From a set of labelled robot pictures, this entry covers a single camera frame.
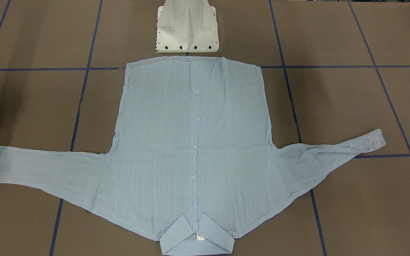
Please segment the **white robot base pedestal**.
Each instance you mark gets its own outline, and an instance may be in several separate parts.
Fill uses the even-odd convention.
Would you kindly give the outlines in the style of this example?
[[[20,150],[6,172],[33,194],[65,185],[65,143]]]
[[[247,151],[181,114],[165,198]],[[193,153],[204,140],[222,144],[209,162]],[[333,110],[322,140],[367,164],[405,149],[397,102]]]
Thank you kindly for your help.
[[[212,53],[220,48],[216,8],[208,0],[166,0],[157,9],[157,53]]]

